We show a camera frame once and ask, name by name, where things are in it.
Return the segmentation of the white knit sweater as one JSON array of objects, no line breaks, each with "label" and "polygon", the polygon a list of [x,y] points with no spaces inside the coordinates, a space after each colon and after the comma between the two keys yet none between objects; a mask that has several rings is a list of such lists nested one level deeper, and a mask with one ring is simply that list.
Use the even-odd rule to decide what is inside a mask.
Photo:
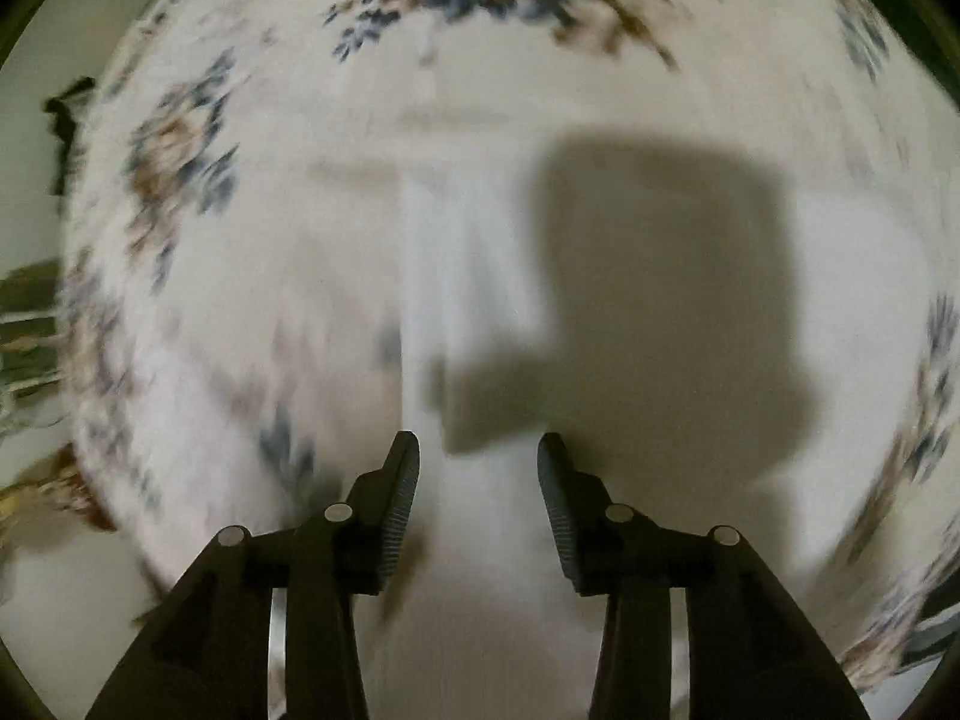
[{"label": "white knit sweater", "polygon": [[535,479],[574,461],[654,522],[747,533],[793,590],[850,522],[910,390],[928,254],[884,195],[667,142],[410,167],[412,543],[366,679],[379,718],[579,718],[602,605]]}]

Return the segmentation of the floral bed quilt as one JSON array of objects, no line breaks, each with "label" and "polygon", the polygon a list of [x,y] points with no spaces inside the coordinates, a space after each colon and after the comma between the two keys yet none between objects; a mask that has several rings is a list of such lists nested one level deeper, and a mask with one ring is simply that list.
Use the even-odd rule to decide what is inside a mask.
[{"label": "floral bed quilt", "polygon": [[88,483],[164,583],[224,525],[299,522],[415,431],[407,169],[597,138],[724,151],[884,195],[928,254],[910,390],[850,522],[800,590],[747,536],[856,688],[884,683],[958,561],[940,41],[913,0],[158,0],[75,154],[62,317]]}]

